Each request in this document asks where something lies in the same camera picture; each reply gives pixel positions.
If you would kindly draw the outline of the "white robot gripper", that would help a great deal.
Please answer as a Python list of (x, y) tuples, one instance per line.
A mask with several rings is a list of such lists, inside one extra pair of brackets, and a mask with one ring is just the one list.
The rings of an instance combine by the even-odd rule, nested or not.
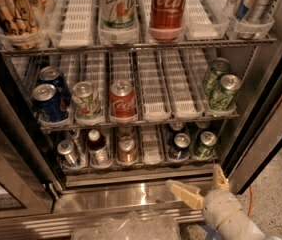
[(230, 188), (219, 164), (213, 166), (212, 188), (204, 198), (196, 186), (184, 184), (180, 181), (167, 180), (166, 186), (175, 197), (181, 199), (193, 210), (202, 210), (206, 223), (217, 229), (223, 222), (242, 209), (242, 205), (234, 194), (227, 191)]

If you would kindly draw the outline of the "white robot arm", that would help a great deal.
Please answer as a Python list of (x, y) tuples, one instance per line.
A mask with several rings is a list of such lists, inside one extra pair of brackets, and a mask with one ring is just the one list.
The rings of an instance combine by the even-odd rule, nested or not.
[(167, 180), (166, 186), (192, 210), (200, 210), (205, 222), (223, 240), (281, 240), (276, 236), (265, 235), (245, 214), (236, 196), (230, 192), (230, 185), (220, 165), (213, 166), (212, 189), (200, 194), (197, 186), (176, 180)]

